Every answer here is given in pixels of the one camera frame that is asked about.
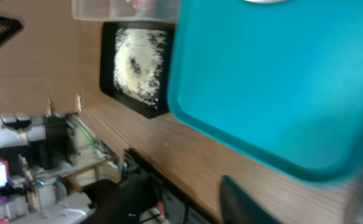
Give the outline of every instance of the desk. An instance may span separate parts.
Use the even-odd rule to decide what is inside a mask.
[[[137,149],[217,218],[219,183],[229,174],[284,223],[343,223],[358,177],[330,187],[302,184],[179,123],[171,113],[146,119],[101,93],[101,26],[80,22],[81,118],[117,155]]]

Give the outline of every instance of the white powder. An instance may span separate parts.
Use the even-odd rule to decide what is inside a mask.
[[[114,84],[123,93],[148,105],[158,102],[165,31],[119,29],[116,33]]]

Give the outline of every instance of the transparent plastic bin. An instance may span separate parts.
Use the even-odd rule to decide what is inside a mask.
[[[72,0],[74,19],[176,22],[179,0]]]

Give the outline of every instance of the blue tray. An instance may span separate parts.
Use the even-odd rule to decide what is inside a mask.
[[[351,176],[363,165],[363,1],[182,0],[168,104],[297,179]]]

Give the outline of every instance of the brown wall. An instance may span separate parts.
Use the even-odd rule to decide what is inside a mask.
[[[79,86],[78,21],[71,0],[1,0],[24,28],[0,46],[0,114],[72,112]]]

